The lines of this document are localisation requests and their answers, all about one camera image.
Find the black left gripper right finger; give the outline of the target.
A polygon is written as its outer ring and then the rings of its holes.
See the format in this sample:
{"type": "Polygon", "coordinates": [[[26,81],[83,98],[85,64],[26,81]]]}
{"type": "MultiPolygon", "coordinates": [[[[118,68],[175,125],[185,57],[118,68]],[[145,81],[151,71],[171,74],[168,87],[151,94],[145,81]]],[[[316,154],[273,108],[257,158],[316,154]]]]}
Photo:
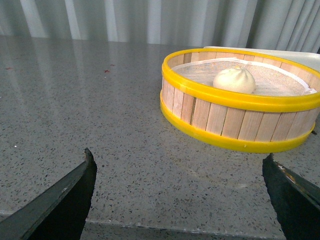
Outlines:
{"type": "Polygon", "coordinates": [[[262,175],[287,240],[320,238],[320,188],[274,161],[262,161],[262,175]]]}

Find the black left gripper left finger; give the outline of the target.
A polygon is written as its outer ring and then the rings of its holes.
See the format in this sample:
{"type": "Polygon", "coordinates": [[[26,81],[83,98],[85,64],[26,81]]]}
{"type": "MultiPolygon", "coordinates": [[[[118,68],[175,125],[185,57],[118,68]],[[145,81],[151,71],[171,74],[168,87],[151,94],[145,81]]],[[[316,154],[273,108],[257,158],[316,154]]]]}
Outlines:
{"type": "Polygon", "coordinates": [[[91,208],[97,164],[85,161],[0,223],[2,240],[79,240],[91,208]]]}

